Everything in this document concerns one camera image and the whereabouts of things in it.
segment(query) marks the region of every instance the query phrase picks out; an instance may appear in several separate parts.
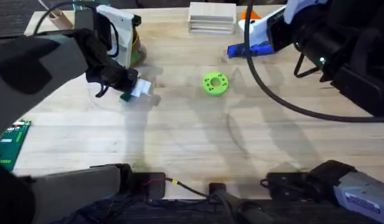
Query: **green circular part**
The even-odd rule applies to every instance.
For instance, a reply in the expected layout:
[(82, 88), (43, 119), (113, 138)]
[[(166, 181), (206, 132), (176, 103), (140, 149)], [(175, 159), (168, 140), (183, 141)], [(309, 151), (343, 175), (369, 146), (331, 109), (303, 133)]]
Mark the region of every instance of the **green circular part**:
[(228, 78), (220, 72), (210, 72), (203, 78), (204, 90), (212, 96), (220, 96), (229, 88)]

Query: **blue handle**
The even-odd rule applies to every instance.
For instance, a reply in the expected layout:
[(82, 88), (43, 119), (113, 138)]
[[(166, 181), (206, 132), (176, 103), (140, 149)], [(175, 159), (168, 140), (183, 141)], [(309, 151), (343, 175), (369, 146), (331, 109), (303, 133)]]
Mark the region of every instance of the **blue handle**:
[[(251, 56), (274, 54), (271, 44), (254, 45), (250, 47)], [(228, 58), (246, 57), (244, 44), (235, 44), (228, 47)]]

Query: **cable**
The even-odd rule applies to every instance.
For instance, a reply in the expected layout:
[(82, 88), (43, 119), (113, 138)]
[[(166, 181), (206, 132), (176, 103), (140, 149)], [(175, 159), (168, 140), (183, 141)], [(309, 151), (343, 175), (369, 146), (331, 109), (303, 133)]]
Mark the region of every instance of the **cable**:
[(186, 190), (188, 190), (188, 191), (190, 191), (190, 192), (193, 192), (193, 193), (195, 193), (195, 194), (197, 194), (197, 195), (199, 195), (199, 196), (208, 198), (208, 195), (207, 195), (207, 194), (204, 194), (204, 193), (202, 193), (202, 192), (199, 192), (199, 191), (197, 191), (197, 190), (194, 190), (194, 189), (188, 187), (187, 185), (183, 184), (183, 183), (182, 183), (181, 181), (179, 181), (179, 180), (175, 180), (175, 179), (166, 177), (166, 181), (172, 182), (173, 184), (177, 184), (177, 185), (179, 185), (179, 186), (185, 188)]
[(182, 203), (185, 203), (183, 205), (179, 205), (180, 207), (188, 207), (190, 205), (198, 205), (198, 204), (201, 204), (201, 203), (205, 203), (205, 202), (209, 202), (209, 203), (212, 203), (210, 202), (210, 199), (214, 198), (214, 195), (208, 195), (207, 198), (203, 199), (203, 200), (196, 200), (196, 201), (189, 201), (189, 200), (175, 200), (175, 202), (182, 202)]
[(89, 9), (91, 9), (94, 14), (93, 14), (93, 19), (94, 21), (96, 21), (96, 15), (97, 15), (97, 12), (96, 12), (96, 7), (99, 5), (98, 3), (96, 2), (85, 2), (85, 1), (71, 1), (71, 2), (61, 2), (61, 3), (58, 3), (56, 4), (54, 7), (51, 7), (48, 11), (46, 11), (40, 18), (40, 20), (38, 21), (35, 29), (34, 29), (34, 33), (33, 35), (36, 35), (38, 33), (38, 30), (40, 29), (40, 26), (42, 24), (42, 21), (44, 21), (44, 19), (51, 13), (53, 12), (55, 9), (58, 9), (62, 6), (66, 6), (66, 5), (78, 5), (78, 6), (85, 6)]
[(147, 186), (147, 185), (149, 185), (149, 184), (151, 184), (153, 182), (157, 182), (157, 181), (163, 181), (163, 179), (162, 178), (157, 178), (157, 179), (149, 180), (146, 183), (144, 183), (143, 186)]
[(113, 27), (113, 30), (115, 31), (116, 45), (117, 45), (116, 53), (114, 53), (113, 55), (109, 55), (109, 57), (117, 57), (119, 54), (118, 31), (116, 29), (116, 26), (111, 21), (109, 21), (109, 22), (110, 22), (110, 25)]
[(227, 200), (226, 200), (225, 198), (223, 198), (223, 197), (217, 195), (217, 194), (215, 194), (215, 196), (216, 196), (216, 198), (219, 199), (220, 202), (222, 202), (222, 205), (223, 205), (223, 207), (225, 208), (225, 211), (226, 211), (228, 217), (229, 217), (230, 220), (231, 220), (230, 223), (231, 223), (231, 224), (235, 224), (235, 217), (234, 217), (233, 214), (232, 214), (232, 210), (230, 209), (230, 206), (229, 206)]
[(124, 203), (124, 205), (119, 209), (117, 210), (117, 212), (114, 212), (112, 214), (109, 214), (105, 220), (108, 220), (109, 218), (110, 219), (115, 219), (117, 218), (119, 215), (121, 215), (127, 208), (131, 207), (132, 205), (134, 205), (136, 203), (136, 200), (132, 199), (131, 201), (128, 201), (128, 203)]
[[(246, 22), (245, 22), (245, 29), (244, 29), (244, 42), (246, 49), (249, 49), (250, 46), (250, 17), (251, 12), (253, 10), (253, 0), (248, 1), (247, 5), (247, 15), (246, 15)], [(257, 84), (261, 87), (261, 89), (270, 97), (272, 100), (276, 101), (277, 103), (283, 105), (284, 107), (295, 111), (297, 113), (301, 113), (306, 116), (310, 116), (313, 118), (318, 119), (324, 119), (328, 121), (338, 121), (338, 122), (346, 122), (346, 123), (384, 123), (384, 116), (383, 117), (349, 117), (349, 116), (335, 116), (335, 115), (329, 115), (329, 114), (323, 114), (318, 113), (310, 110), (306, 110), (304, 108), (300, 108), (296, 105), (293, 105), (284, 99), (280, 98), (278, 95), (274, 94), (262, 81), (260, 76), (258, 75), (258, 72), (255, 70), (255, 66), (253, 63), (253, 59), (251, 58), (251, 52), (249, 50), (246, 50), (246, 59), (248, 67), (251, 70), (251, 73), (257, 82)]]
[(110, 214), (110, 212), (111, 212), (111, 208), (113, 208), (113, 204), (114, 204), (114, 202), (115, 202), (115, 200), (112, 199), (112, 200), (111, 200), (111, 205), (110, 205), (110, 207), (109, 207), (109, 210), (106, 212), (105, 220), (107, 219), (107, 217), (109, 217), (109, 214)]

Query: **circuit board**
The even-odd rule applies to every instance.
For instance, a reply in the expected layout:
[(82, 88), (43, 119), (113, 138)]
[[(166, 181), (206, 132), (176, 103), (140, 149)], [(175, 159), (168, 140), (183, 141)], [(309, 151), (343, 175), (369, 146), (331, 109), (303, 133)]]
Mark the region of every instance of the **circuit board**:
[(0, 138), (0, 165), (12, 171), (20, 153), (31, 121), (15, 122)]

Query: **wooden block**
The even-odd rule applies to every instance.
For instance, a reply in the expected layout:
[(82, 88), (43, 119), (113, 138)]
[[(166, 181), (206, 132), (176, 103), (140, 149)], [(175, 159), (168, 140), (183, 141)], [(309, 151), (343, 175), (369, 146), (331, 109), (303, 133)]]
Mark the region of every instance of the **wooden block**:
[(234, 34), (236, 4), (191, 2), (187, 22), (190, 33)]

